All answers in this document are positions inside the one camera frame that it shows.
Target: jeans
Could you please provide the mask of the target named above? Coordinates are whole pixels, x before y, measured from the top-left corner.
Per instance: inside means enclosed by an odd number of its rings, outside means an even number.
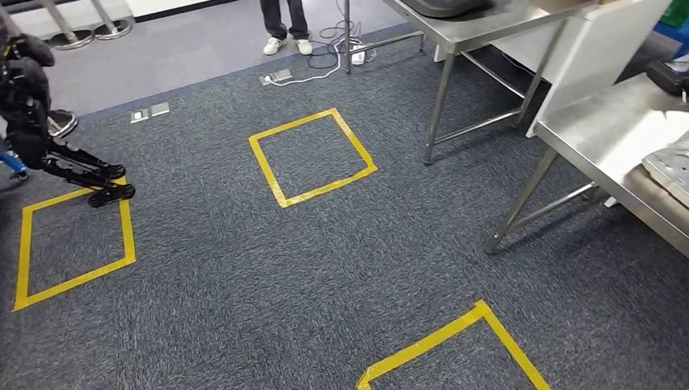
[[[15,173],[26,171],[26,166],[24,165],[24,163],[21,162],[21,160],[17,157],[13,157],[11,154],[7,152],[0,151],[0,161],[7,164],[7,166],[12,168],[12,171],[14,171]]]
[[[301,0],[287,0],[289,5],[289,15],[292,17],[292,27],[289,33],[294,39],[309,39],[309,27],[304,16],[304,7]],[[280,40],[287,38],[287,28],[282,24],[280,14],[280,0],[261,0],[261,10],[263,10],[263,23],[266,25],[268,33]]]

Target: black robot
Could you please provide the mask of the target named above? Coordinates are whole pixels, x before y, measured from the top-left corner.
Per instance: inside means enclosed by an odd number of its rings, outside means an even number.
[[[0,28],[0,115],[7,121],[7,144],[27,167],[93,189],[92,207],[130,199],[131,184],[113,180],[124,176],[119,164],[109,164],[49,133],[50,89],[44,66],[54,63],[50,48],[36,37],[9,37]]]

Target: power strip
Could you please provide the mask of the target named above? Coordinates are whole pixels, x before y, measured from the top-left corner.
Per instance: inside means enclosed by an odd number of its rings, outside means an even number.
[[[358,49],[363,49],[365,46],[364,45],[355,45],[353,47],[353,50],[358,50]],[[366,51],[362,51],[361,53],[356,53],[355,55],[352,56],[352,64],[353,65],[363,65],[366,62]]]

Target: robot leg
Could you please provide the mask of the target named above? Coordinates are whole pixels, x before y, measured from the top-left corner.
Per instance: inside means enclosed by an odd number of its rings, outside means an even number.
[[[68,145],[67,142],[60,138],[53,138],[51,141],[48,141],[47,152],[48,154],[79,165],[84,169],[95,169],[100,176],[105,176],[109,179],[119,179],[126,173],[124,166],[104,162],[91,153]]]
[[[45,159],[45,166],[43,171],[50,173],[53,176],[62,177],[68,183],[73,183],[93,189],[96,192],[89,198],[89,205],[92,207],[101,207],[120,200],[131,199],[134,197],[136,190],[131,184],[117,184],[111,178],[103,173],[99,168],[90,168],[78,165],[72,165],[72,160],[64,159],[66,166],[61,166],[60,157],[56,155],[49,156]]]

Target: floor socket cover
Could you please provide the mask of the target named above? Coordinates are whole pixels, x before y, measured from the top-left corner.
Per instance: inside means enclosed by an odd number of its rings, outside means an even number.
[[[149,110],[147,108],[139,111],[132,112],[132,120],[129,121],[130,124],[135,124],[136,122],[141,122],[142,120],[147,120],[149,118]]]
[[[289,71],[289,69],[283,69],[282,71],[276,71],[273,73],[268,73],[266,76],[270,77],[274,83],[277,83],[279,81],[291,79],[292,73]],[[258,77],[258,79],[261,81],[261,84],[263,84],[263,85],[270,84],[268,81],[266,81],[266,76]]]
[[[156,104],[155,106],[151,107],[151,118],[154,116],[167,114],[168,112],[170,112],[170,105],[167,104],[167,102]]]

